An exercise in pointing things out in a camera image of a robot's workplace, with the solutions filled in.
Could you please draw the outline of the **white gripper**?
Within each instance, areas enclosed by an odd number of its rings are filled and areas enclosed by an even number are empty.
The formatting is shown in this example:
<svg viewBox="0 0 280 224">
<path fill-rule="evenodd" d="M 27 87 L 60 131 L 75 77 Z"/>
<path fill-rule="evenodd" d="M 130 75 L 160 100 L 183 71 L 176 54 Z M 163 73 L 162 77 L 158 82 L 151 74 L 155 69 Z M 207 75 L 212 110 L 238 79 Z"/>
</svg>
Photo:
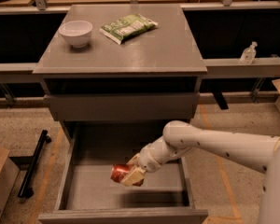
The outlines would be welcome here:
<svg viewBox="0 0 280 224">
<path fill-rule="evenodd" d="M 146 171 L 154 173 L 162 167 L 162 151 L 159 145 L 154 143 L 143 147 L 141 151 L 135 154 L 128 162 L 130 166 L 128 173 L 120 180 L 120 183 L 126 187 L 142 186 Z"/>
</svg>

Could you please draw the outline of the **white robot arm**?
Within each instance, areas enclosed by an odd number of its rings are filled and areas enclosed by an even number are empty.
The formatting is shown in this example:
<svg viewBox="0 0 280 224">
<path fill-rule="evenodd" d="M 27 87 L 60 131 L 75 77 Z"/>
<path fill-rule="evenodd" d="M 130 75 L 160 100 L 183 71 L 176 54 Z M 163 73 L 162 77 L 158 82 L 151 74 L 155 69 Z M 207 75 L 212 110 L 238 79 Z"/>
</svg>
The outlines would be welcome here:
<svg viewBox="0 0 280 224">
<path fill-rule="evenodd" d="M 132 186 L 194 147 L 264 173 L 258 224 L 280 224 L 280 136 L 212 131 L 174 120 L 128 161 L 132 170 L 120 183 Z"/>
</svg>

